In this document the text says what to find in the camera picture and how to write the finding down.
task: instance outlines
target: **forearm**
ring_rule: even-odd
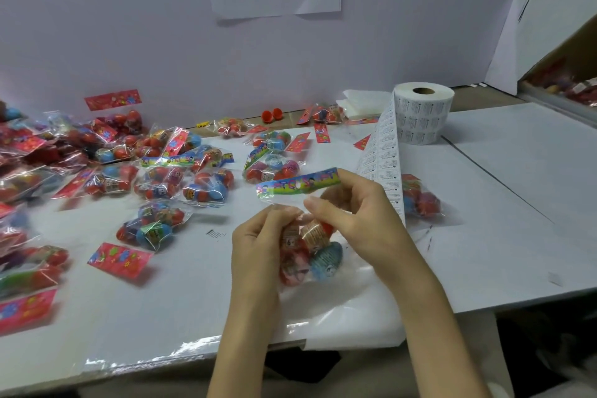
[[[259,318],[231,312],[215,360],[208,398],[257,398],[261,396],[263,365],[269,333]]]
[[[390,285],[423,398],[490,397],[466,347],[444,289],[420,253]]]

